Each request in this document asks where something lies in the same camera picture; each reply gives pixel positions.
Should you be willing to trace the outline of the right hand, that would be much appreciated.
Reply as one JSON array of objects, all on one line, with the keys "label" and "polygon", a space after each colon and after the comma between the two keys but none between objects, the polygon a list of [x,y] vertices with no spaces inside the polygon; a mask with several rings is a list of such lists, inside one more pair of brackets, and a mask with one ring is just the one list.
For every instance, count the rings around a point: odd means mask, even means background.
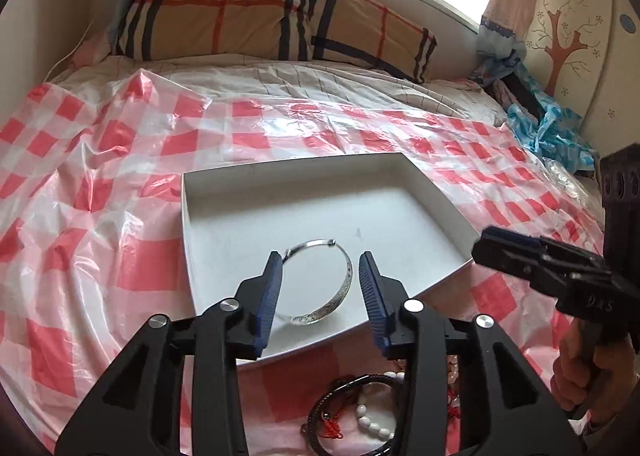
[{"label": "right hand", "polygon": [[591,369],[597,366],[602,374],[608,374],[608,380],[590,407],[589,420],[590,424],[600,427],[622,410],[638,384],[636,354],[629,337],[597,346],[591,363],[580,357],[580,350],[582,332],[579,320],[573,320],[553,363],[551,392],[563,410],[572,410],[588,398]]}]

